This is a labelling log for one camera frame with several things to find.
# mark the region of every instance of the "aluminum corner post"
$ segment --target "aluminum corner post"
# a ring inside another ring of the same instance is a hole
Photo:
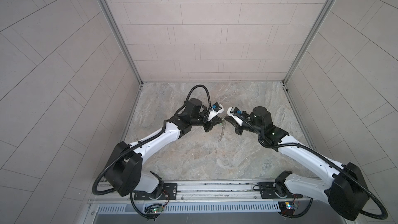
[[[308,32],[307,37],[305,38],[300,50],[297,53],[296,58],[293,60],[293,63],[289,69],[289,71],[286,73],[285,78],[282,80],[282,82],[286,85],[287,82],[290,80],[292,77],[292,74],[296,67],[299,65],[299,62],[301,61],[302,57],[304,56],[305,52],[307,51],[308,47],[310,46],[312,40],[314,39],[316,33],[318,32],[319,28],[321,27],[323,21],[325,20],[326,16],[330,12],[334,2],[336,0],[326,0],[324,5],[322,6],[321,11],[319,12],[317,18],[315,19],[314,24],[312,25],[310,32]]]
[[[127,61],[129,62],[129,65],[132,68],[132,71],[133,71],[135,77],[137,78],[140,85],[142,85],[142,79],[137,71],[137,68],[135,67],[135,65],[132,61],[130,52],[127,49],[126,43],[124,42],[124,40],[122,38],[120,30],[117,27],[116,21],[112,15],[111,10],[109,9],[109,6],[108,6],[106,0],[97,0],[97,1],[99,3],[99,6],[102,9],[103,14],[105,15],[105,19],[107,20],[107,22],[109,23],[109,26],[111,27],[112,32],[115,34],[116,41],[117,41],[119,47],[121,48],[124,56],[127,58]]]

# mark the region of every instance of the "stone-patterned surface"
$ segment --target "stone-patterned surface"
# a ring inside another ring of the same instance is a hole
[[[125,141],[139,140],[161,128],[163,120],[172,117],[197,84],[145,83]],[[280,82],[202,84],[209,90],[211,102],[219,102],[225,109],[238,107],[251,112],[256,106],[266,107],[272,114],[274,125],[306,144]],[[197,88],[191,97],[207,104],[202,88]],[[253,133],[244,131],[239,136],[228,122],[222,142],[218,141],[220,133],[221,124],[208,133],[203,127],[192,127],[191,132],[149,158],[142,169],[156,172],[165,180],[275,178],[284,170],[315,177],[293,159],[260,146]]]

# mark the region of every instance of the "side wall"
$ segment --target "side wall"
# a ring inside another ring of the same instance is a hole
[[[325,0],[107,0],[144,81],[282,80]]]
[[[390,223],[398,222],[397,23],[398,0],[336,0],[287,82],[316,148],[361,167]]]
[[[0,222],[70,224],[139,84],[97,0],[0,9]]]

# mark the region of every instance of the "brick-patterned wall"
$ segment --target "brick-patterned wall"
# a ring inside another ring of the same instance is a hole
[[[325,0],[107,0],[144,81],[281,80]]]

